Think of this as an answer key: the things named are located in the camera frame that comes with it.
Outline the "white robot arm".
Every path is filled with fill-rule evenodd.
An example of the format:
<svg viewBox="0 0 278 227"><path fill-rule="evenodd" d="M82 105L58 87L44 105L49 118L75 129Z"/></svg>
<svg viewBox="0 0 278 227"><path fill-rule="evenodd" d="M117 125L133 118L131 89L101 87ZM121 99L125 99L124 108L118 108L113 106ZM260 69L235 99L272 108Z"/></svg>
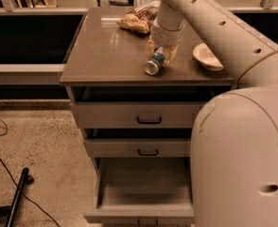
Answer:
<svg viewBox="0 0 278 227"><path fill-rule="evenodd" d="M195 119L195 227L278 227L278 44L214 0L162 0L151 35L173 46L185 24L237 85Z"/></svg>

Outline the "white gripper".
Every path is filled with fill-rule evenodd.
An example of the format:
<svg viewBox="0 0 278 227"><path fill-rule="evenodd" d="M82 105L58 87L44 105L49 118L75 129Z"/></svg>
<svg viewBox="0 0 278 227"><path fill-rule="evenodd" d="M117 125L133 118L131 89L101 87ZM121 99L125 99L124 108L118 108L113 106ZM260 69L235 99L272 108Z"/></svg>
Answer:
<svg viewBox="0 0 278 227"><path fill-rule="evenodd" d="M146 55L150 59L159 46L164 47L165 61L163 67L167 67L176 57L185 27L185 20L166 19L161 20L159 16L153 22L148 42L146 44Z"/></svg>

